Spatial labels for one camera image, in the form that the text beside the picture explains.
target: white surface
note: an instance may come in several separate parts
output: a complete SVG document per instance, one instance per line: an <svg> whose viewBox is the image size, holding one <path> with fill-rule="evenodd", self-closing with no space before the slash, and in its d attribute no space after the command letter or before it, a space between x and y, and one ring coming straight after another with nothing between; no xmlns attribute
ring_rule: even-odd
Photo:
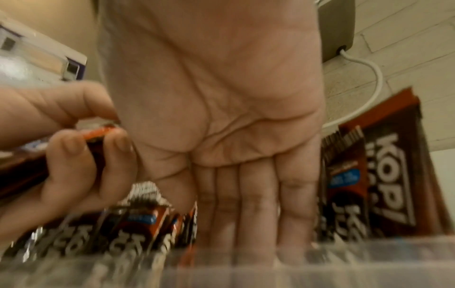
<svg viewBox="0 0 455 288"><path fill-rule="evenodd" d="M450 216L455 219L455 149L435 151L430 155Z"/></svg>

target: human palm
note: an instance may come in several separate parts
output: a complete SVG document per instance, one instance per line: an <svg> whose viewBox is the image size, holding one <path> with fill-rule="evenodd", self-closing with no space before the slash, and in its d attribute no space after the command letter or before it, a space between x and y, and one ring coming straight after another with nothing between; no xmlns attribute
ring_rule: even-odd
<svg viewBox="0 0 455 288"><path fill-rule="evenodd" d="M316 19L312 0L101 4L122 125L177 209L197 196L199 245L310 242L325 110Z"/></svg>

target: hand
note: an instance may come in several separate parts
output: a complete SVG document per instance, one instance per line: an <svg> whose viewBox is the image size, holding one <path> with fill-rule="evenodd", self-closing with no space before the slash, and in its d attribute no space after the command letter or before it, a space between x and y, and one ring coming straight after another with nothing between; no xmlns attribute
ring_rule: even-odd
<svg viewBox="0 0 455 288"><path fill-rule="evenodd" d="M197 195L198 245L312 239L325 111L313 2L101 4L103 77L122 125L177 209Z"/></svg>
<svg viewBox="0 0 455 288"><path fill-rule="evenodd" d="M100 84L0 88L0 150L54 134L46 148L48 179L0 208L0 239L67 213L102 210L128 195L136 180L137 160L127 133L115 129L106 135L106 166L101 179L96 179L97 169L85 140L72 130L78 120L95 116L117 119Z"/></svg>

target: tiled wall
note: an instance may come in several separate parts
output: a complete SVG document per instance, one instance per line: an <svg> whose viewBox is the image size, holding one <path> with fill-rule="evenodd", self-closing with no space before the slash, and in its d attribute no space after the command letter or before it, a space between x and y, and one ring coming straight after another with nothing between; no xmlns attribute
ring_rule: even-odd
<svg viewBox="0 0 455 288"><path fill-rule="evenodd" d="M455 0L357 0L356 9L348 53L381 67L386 81L378 101L413 86L430 148L455 147ZM354 111L373 93L368 67L338 57L324 64L324 74L328 120Z"/></svg>

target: plastic container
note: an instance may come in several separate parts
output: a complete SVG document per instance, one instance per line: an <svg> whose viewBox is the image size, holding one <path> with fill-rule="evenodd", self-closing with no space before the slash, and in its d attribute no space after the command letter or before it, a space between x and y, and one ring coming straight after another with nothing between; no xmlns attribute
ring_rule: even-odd
<svg viewBox="0 0 455 288"><path fill-rule="evenodd" d="M280 263L274 255L292 263ZM449 288L455 238L378 241L308 250L173 251L140 265L102 257L4 263L2 288ZM125 277L116 273L125 272Z"/></svg>

